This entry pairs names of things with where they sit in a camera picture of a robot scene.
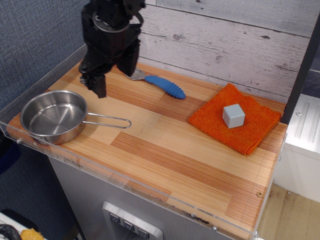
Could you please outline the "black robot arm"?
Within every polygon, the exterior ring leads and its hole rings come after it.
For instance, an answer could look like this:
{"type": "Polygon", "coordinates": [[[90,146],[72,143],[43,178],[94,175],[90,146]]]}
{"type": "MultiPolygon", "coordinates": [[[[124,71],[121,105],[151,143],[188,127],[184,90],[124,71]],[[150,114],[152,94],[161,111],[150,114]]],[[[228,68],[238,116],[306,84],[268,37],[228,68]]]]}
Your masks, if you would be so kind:
{"type": "Polygon", "coordinates": [[[131,76],[138,62],[143,0],[91,0],[81,10],[87,51],[79,65],[80,81],[99,98],[107,95],[105,75],[117,68],[131,76]]]}

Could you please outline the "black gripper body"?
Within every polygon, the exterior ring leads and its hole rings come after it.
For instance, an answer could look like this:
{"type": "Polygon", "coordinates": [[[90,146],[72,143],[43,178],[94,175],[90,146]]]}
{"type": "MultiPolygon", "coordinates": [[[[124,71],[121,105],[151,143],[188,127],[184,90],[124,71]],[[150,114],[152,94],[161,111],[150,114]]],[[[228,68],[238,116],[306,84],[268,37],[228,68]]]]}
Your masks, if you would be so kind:
{"type": "Polygon", "coordinates": [[[82,74],[108,73],[130,46],[140,45],[140,4],[86,4],[81,11],[87,53],[82,74]]]}

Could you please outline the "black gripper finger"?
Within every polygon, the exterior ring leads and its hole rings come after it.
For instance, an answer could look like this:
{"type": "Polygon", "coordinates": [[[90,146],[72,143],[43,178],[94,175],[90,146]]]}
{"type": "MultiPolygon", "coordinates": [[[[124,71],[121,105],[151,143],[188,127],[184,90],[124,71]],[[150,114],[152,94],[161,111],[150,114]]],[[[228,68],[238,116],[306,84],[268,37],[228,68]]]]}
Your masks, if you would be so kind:
{"type": "Polygon", "coordinates": [[[117,68],[127,76],[132,76],[135,72],[139,57],[140,45],[132,45],[127,48],[121,58],[117,61],[117,68]]]}
{"type": "Polygon", "coordinates": [[[99,99],[107,96],[106,79],[104,74],[82,74],[80,82],[88,90],[94,92],[99,99]]]}

